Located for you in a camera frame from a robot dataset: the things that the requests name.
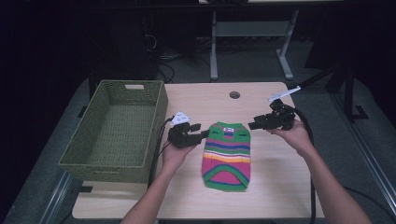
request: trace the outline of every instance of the wooden table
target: wooden table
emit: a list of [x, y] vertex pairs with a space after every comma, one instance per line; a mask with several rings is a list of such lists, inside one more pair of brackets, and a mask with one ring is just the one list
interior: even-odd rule
[[[283, 83], [167, 84], [167, 118], [183, 111], [201, 131], [217, 121], [242, 123], [270, 113], [268, 97], [287, 89]], [[238, 91], [240, 98], [230, 97]], [[282, 101], [293, 106], [289, 96]], [[163, 141], [167, 138], [164, 132]], [[310, 217], [310, 175], [306, 164], [283, 139], [263, 130], [251, 134], [251, 177], [244, 192], [224, 192], [205, 186], [201, 165], [205, 140], [172, 179], [158, 219], [248, 219]], [[78, 195], [75, 218], [121, 219], [146, 190], [144, 184], [85, 181], [91, 192]], [[323, 212], [317, 198], [317, 217]]]

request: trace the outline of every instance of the person's right hand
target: person's right hand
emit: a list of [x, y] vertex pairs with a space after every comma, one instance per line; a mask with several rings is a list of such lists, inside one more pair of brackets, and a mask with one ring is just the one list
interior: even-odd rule
[[293, 122], [293, 127], [288, 131], [273, 129], [267, 130], [267, 132], [276, 134], [285, 139], [285, 141], [291, 147], [296, 149], [297, 153], [302, 157], [312, 152], [312, 150], [315, 151], [314, 146], [309, 140], [308, 132], [306, 131], [304, 124], [299, 120], [295, 120]]

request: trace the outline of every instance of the human hand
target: human hand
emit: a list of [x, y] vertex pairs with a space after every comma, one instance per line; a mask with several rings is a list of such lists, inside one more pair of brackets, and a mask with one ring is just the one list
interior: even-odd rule
[[177, 148], [166, 141], [163, 144], [163, 170], [174, 174], [195, 147]]
[[315, 151], [315, 148], [309, 139], [308, 132], [306, 131], [304, 124], [299, 120], [295, 119], [293, 122], [293, 127], [288, 131], [273, 129], [267, 130], [267, 132], [276, 134], [285, 139], [285, 141], [291, 147], [296, 149], [297, 153], [302, 157], [312, 152], [312, 150]]

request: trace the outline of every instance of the woven basket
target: woven basket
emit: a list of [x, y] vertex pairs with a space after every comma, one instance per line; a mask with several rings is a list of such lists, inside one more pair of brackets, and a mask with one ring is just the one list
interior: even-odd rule
[[82, 180], [148, 183], [167, 106], [161, 81], [103, 80], [59, 165]]

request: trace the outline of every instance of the colorful knit fabric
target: colorful knit fabric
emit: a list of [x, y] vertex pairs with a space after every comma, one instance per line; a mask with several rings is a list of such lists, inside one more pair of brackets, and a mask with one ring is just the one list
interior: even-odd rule
[[212, 189], [245, 190], [250, 179], [250, 133], [241, 123], [217, 122], [206, 138], [202, 174]]

